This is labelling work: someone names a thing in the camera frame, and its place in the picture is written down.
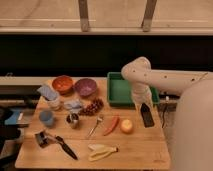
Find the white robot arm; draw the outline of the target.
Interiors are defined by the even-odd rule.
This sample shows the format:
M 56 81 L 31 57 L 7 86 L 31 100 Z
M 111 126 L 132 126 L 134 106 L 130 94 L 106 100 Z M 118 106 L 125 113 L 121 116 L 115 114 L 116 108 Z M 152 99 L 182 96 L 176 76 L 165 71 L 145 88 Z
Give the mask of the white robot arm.
M 151 106 L 149 86 L 179 96 L 171 141 L 171 171 L 213 171 L 213 72 L 157 70 L 146 57 L 121 69 L 136 108 Z

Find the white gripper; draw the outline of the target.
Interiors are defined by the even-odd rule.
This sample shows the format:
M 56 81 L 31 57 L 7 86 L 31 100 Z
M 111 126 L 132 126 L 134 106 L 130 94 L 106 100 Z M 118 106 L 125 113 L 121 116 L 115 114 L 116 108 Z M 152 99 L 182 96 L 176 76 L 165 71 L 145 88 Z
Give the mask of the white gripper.
M 153 113 L 154 104 L 152 102 L 152 92 L 148 85 L 134 83 L 131 86 L 131 96 L 133 102 L 135 103 L 135 110 L 137 114 L 141 116 L 141 104 L 143 103 L 149 106 L 151 113 Z

